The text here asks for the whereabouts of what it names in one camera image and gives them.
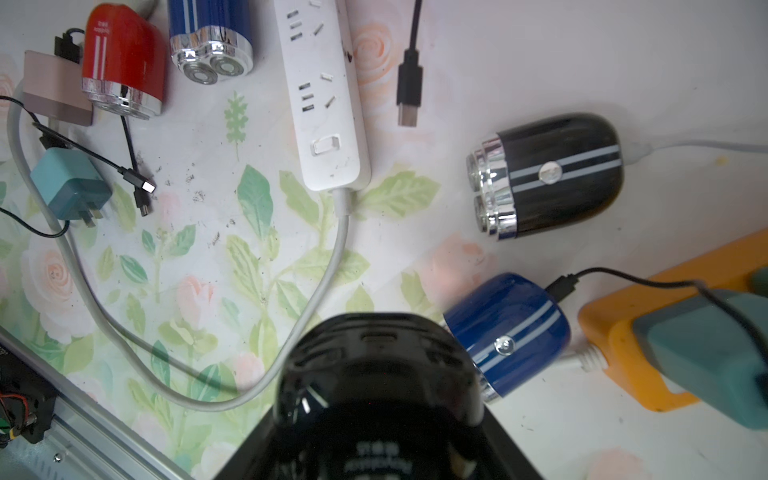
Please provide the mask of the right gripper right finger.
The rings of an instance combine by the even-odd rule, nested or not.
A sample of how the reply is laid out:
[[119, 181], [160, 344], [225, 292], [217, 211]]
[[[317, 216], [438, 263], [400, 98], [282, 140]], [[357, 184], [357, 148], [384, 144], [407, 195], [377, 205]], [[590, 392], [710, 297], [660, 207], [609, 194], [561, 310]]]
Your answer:
[[542, 480], [542, 475], [523, 454], [490, 410], [480, 424], [477, 479]]

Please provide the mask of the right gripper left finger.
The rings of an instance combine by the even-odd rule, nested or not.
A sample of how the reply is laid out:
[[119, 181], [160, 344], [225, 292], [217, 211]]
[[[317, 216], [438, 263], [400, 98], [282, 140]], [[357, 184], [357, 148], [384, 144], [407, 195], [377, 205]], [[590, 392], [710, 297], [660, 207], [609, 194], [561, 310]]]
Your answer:
[[262, 419], [214, 479], [279, 479], [280, 447], [274, 420]]

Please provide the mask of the white power strip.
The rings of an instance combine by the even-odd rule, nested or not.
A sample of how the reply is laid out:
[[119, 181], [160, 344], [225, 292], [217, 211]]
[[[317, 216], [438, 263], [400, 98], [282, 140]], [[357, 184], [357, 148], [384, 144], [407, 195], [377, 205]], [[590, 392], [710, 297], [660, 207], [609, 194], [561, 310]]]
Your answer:
[[279, 0], [274, 11], [304, 184], [359, 191], [371, 163], [346, 3]]

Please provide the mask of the teal usb charger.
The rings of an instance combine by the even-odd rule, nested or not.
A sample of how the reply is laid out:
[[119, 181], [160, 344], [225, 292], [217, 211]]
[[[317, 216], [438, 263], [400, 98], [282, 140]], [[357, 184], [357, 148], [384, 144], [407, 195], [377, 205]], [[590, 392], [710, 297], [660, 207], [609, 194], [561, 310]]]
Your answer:
[[31, 179], [58, 220], [92, 228], [112, 190], [91, 160], [78, 150], [52, 147], [31, 171]]

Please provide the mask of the red electric shaver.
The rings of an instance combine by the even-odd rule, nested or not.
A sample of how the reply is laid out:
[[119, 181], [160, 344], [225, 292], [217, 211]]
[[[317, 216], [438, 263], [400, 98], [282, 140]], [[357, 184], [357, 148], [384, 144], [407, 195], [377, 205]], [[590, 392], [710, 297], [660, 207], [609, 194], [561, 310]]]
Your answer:
[[85, 28], [81, 89], [96, 107], [148, 120], [162, 112], [167, 43], [124, 4], [96, 6]]

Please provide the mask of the pink usb charger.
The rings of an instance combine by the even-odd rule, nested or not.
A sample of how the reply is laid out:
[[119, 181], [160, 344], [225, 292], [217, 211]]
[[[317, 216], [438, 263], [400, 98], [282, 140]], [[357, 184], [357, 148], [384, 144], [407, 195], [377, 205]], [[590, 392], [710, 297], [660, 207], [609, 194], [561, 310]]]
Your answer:
[[64, 58], [24, 52], [23, 103], [35, 114], [91, 126], [93, 105], [81, 90], [80, 66]]

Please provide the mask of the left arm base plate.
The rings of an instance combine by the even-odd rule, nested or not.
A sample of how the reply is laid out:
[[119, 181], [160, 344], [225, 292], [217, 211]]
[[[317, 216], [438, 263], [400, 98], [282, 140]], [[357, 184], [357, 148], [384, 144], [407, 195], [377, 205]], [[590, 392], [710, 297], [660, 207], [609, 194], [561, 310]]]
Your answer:
[[43, 440], [51, 427], [58, 391], [1, 346], [1, 448], [16, 439]]

